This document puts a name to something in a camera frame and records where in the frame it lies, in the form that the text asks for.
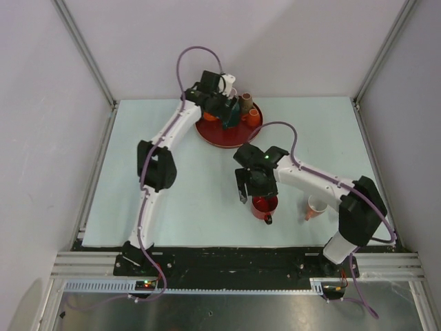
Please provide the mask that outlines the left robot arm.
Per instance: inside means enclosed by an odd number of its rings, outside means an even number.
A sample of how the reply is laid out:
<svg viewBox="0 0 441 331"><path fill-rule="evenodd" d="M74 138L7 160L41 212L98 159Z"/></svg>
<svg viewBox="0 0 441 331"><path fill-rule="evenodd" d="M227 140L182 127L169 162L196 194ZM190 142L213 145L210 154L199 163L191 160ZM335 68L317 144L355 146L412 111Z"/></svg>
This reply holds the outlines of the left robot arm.
<svg viewBox="0 0 441 331"><path fill-rule="evenodd" d="M201 80L183 92L177 109L159 133L150 141L139 142L140 212L122 249L124 259L136 274L147 274L153 266L152 257L144 251L153 245L152 228L162 197L176 180L173 149L198 122L221 137L238 131L240 106L233 93L235 80L231 74L204 71Z"/></svg>

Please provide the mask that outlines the small salmon pink mug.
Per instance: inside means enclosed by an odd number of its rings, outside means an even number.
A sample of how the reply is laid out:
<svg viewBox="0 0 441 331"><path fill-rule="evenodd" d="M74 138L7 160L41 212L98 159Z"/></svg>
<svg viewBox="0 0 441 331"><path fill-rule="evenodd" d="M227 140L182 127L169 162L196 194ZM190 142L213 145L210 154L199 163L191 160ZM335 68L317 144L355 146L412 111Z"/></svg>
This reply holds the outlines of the small salmon pink mug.
<svg viewBox="0 0 441 331"><path fill-rule="evenodd" d="M312 218L320 216L326 209L328 204L320 200L318 197L309 196L307 200L307 209L305 213L305 220L309 221Z"/></svg>

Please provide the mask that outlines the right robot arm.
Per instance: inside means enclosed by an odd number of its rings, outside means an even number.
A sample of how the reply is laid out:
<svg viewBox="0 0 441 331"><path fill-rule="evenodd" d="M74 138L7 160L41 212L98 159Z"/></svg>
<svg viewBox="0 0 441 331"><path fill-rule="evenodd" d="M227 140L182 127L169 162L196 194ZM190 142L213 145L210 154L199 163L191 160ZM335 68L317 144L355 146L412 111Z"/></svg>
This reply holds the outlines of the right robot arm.
<svg viewBox="0 0 441 331"><path fill-rule="evenodd" d="M335 276L343 261L357 248L365 247L381 223L387 209L372 179L362 176L348 181L295 161L288 151L272 146L263 152L249 143L234 154L240 200L269 200L278 195L278 184L290 185L318 198L338 213L338 230L322 249L319 270Z"/></svg>

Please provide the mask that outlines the red mug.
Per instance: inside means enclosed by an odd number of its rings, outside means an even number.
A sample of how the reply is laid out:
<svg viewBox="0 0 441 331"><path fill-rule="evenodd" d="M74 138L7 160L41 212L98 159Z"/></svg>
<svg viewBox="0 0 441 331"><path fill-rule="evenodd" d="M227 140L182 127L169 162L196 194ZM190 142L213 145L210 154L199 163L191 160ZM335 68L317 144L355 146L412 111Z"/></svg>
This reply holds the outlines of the red mug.
<svg viewBox="0 0 441 331"><path fill-rule="evenodd" d="M265 222L267 225L273 223L273 214L278 207L278 197L253 197L251 204L252 214Z"/></svg>

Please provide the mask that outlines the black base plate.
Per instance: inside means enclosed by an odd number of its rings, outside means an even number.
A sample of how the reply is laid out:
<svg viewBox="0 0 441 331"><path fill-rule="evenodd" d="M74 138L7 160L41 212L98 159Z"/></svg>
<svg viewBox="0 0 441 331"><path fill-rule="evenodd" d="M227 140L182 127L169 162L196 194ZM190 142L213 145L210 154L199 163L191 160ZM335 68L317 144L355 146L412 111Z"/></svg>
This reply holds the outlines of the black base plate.
<svg viewBox="0 0 441 331"><path fill-rule="evenodd" d="M171 290L306 290L312 278L359 277L356 259L335 265L321 248L150 248L125 243L116 256L118 277L157 278Z"/></svg>

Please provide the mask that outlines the brown textured cup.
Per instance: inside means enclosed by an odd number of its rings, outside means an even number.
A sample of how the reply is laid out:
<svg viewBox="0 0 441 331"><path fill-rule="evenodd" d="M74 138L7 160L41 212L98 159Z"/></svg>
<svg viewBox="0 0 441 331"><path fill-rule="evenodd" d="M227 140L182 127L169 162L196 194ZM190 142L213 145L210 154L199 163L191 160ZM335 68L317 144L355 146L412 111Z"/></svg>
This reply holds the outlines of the brown textured cup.
<svg viewBox="0 0 441 331"><path fill-rule="evenodd" d="M249 92L242 93L239 98L239 104L241 114L247 114L254 107L252 95Z"/></svg>

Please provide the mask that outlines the dark green mug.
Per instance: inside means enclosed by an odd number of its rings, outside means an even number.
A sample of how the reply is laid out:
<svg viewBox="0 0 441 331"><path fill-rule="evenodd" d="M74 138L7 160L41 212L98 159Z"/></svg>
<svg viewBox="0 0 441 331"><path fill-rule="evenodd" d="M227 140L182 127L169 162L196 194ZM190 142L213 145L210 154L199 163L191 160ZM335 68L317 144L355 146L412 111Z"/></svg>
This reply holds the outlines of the dark green mug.
<svg viewBox="0 0 441 331"><path fill-rule="evenodd" d="M223 129L227 130L238 126L240 121L240 106L238 103L227 107L229 118L223 121Z"/></svg>

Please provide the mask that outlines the orange mug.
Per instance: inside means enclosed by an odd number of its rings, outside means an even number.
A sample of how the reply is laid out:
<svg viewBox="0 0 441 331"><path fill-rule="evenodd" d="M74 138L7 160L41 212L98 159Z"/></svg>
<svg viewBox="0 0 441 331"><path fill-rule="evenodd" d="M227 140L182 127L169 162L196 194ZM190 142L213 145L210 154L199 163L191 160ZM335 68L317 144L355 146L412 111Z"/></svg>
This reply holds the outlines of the orange mug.
<svg viewBox="0 0 441 331"><path fill-rule="evenodd" d="M204 112L203 113L203 119L205 121L209 121L209 122L216 122L216 121L220 121L220 119L218 117L215 117L212 114L209 114L208 112Z"/></svg>

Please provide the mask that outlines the small orange cup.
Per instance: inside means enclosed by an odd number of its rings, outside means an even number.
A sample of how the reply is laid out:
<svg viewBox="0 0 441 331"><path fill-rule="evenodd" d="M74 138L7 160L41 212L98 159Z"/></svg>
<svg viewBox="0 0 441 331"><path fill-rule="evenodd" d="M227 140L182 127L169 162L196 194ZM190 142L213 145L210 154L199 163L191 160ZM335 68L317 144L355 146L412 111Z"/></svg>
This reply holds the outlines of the small orange cup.
<svg viewBox="0 0 441 331"><path fill-rule="evenodd" d="M257 127L260 125L261 116L257 109L252 108L241 116L241 120L249 127Z"/></svg>

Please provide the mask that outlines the round red tray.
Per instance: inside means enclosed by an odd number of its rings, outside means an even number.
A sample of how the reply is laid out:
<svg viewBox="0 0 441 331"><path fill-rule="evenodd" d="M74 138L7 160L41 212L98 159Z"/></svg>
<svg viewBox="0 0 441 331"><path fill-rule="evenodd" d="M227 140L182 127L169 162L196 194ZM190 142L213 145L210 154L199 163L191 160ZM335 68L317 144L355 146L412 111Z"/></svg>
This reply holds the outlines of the round red tray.
<svg viewBox="0 0 441 331"><path fill-rule="evenodd" d="M242 144L249 141L252 132L263 124L263 113L260 107L253 102L253 109L259 114L259 122L256 126L250 126L247 122L247 115L240 115L239 122L236 127L224 129L223 124L219 121L208 121L204 118L196 124L196 131L203 140L218 148L238 148Z"/></svg>

